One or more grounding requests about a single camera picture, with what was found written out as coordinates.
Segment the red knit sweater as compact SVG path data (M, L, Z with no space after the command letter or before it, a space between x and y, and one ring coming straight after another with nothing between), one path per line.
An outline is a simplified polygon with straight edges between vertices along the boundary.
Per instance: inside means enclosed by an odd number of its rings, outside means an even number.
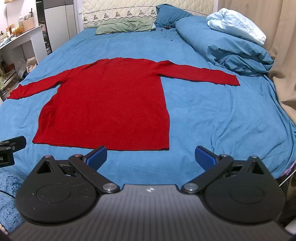
M115 151L169 148L170 116L161 77L239 85L220 70L178 65L165 60L101 59L27 85L10 99L57 88L42 107L35 144Z

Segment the blue fuzzy rug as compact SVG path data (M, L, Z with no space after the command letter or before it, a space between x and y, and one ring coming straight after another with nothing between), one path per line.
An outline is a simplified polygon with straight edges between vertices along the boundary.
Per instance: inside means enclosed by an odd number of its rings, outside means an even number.
M12 173L1 173L1 229L12 233L23 222L16 207L15 196L23 180Z

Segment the beige bag on floor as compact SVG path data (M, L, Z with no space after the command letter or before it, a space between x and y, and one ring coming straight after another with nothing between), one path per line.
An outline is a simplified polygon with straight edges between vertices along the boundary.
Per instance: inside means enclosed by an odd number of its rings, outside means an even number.
M27 61L26 61L26 70L27 70L27 73L30 73L32 70L34 70L34 68L37 66L37 61L36 61L36 57L32 57L32 58L29 58Z

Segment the blue rolled duvet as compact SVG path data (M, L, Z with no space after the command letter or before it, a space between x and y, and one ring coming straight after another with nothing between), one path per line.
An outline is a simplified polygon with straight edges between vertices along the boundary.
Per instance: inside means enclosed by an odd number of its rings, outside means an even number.
M192 48L212 64L245 76L265 75L274 60L260 45L211 29L203 16L176 22L176 30Z

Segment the woven basket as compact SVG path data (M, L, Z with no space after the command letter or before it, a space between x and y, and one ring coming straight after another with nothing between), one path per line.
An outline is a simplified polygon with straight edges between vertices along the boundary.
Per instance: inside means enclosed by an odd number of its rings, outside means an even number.
M35 22L33 17L24 18L23 20L23 30L27 32L31 29L35 28Z

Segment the white grey wardrobe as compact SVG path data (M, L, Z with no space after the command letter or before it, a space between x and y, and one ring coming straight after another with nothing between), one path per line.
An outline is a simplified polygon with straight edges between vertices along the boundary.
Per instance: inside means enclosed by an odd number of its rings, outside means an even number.
M77 35L73 0L36 1L36 7L48 54Z

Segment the light blue blanket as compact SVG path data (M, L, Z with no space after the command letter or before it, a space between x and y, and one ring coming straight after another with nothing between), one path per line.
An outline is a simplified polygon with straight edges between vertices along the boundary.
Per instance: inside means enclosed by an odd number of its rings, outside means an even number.
M222 8L208 15L206 19L208 26L213 30L254 42L260 46L263 46L266 41L265 33L253 21L237 11Z

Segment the green pillow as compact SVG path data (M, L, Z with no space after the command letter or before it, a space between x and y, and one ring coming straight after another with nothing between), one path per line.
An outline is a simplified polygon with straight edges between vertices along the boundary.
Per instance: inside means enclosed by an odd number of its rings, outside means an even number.
M122 18L118 20L108 20L100 23L95 35L145 32L155 30L154 21L149 18Z

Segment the cream quilted headboard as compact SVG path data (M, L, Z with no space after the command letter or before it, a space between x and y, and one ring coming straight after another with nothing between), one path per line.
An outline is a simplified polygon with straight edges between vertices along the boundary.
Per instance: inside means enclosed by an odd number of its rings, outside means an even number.
M217 9L213 0L88 0L82 2L83 28L96 28L107 20L121 18L157 18L157 6L169 4L196 16L207 16Z

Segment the dark blue pillow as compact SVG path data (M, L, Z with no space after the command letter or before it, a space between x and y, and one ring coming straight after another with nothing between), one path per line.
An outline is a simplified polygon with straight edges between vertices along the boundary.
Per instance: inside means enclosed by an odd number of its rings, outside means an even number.
M191 13L170 4L156 6L157 18L154 22L158 28L175 28L176 22L182 18L193 16Z

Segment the beige curtain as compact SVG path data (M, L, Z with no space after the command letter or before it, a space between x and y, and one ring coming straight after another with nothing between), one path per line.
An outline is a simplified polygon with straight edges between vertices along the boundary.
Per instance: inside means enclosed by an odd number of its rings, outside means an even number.
M295 122L295 0L218 1L218 9L235 10L266 35L264 48L274 59L268 73L281 107Z

